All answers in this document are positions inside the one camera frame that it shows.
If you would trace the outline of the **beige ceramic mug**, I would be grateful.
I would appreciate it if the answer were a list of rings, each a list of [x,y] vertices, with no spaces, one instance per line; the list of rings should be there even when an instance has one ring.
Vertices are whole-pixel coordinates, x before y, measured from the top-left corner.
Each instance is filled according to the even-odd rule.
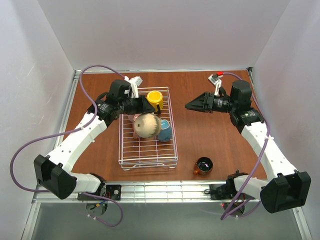
[[[138,137],[141,138],[155,137],[161,131],[161,119],[153,113],[140,114],[135,124]]]

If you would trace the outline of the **pale pink faceted mug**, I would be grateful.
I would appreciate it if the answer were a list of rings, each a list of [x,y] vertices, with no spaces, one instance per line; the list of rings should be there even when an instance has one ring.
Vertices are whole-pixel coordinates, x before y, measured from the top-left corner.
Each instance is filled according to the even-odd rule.
[[[134,120],[136,119],[136,115],[135,115],[135,114],[128,115],[128,119],[129,119],[131,122],[134,122]]]

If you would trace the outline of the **salmon pink floral mug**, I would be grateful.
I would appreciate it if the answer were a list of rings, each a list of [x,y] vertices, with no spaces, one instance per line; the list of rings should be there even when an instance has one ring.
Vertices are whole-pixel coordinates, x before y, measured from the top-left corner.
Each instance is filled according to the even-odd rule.
[[[135,114],[132,118],[132,128],[133,128],[133,138],[134,139],[137,139],[139,137],[139,135],[137,134],[137,130],[136,130],[136,120],[139,116],[140,116],[140,114]]]

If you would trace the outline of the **blue floral mug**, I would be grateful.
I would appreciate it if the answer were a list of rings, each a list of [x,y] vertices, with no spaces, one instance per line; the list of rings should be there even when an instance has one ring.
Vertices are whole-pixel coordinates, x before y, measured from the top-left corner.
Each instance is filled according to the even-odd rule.
[[[173,129],[171,124],[166,119],[161,120],[161,130],[156,136],[157,140],[160,142],[168,142],[173,136]]]

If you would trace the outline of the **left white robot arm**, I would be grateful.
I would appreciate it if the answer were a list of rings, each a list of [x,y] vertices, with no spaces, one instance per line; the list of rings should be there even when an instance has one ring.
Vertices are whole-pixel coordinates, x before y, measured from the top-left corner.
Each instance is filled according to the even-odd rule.
[[[152,113],[155,109],[144,95],[139,95],[141,77],[114,80],[108,92],[97,97],[82,120],[78,131],[70,133],[46,156],[38,155],[33,164],[37,182],[63,200],[72,193],[101,195],[105,180],[94,174],[73,173],[72,169],[85,149],[120,115]]]

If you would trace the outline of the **dark glossy orange mug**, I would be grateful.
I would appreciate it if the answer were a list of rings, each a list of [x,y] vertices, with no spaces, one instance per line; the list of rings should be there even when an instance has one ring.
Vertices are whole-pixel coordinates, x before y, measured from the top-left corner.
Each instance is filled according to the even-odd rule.
[[[208,157],[200,157],[194,164],[193,175],[207,175],[213,170],[213,162]]]

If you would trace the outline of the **yellow mug black handle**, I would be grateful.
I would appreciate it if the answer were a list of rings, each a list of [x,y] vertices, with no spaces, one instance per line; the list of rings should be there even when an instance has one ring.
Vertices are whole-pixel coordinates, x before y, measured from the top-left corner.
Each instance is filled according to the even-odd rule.
[[[154,107],[155,114],[160,114],[164,107],[163,94],[160,91],[152,90],[146,96],[148,102]]]

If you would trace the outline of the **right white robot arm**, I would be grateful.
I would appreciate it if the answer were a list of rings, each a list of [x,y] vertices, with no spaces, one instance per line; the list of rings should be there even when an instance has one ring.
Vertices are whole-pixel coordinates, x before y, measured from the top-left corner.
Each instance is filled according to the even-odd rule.
[[[236,80],[230,94],[223,87],[218,93],[204,92],[188,102],[185,108],[192,111],[228,113],[231,123],[256,153],[257,163],[263,166],[267,180],[239,172],[227,177],[226,183],[214,193],[219,198],[237,199],[240,194],[259,200],[269,213],[277,213],[305,205],[311,185],[306,171],[299,171],[284,156],[270,129],[258,110],[252,107],[252,89],[248,82]]]

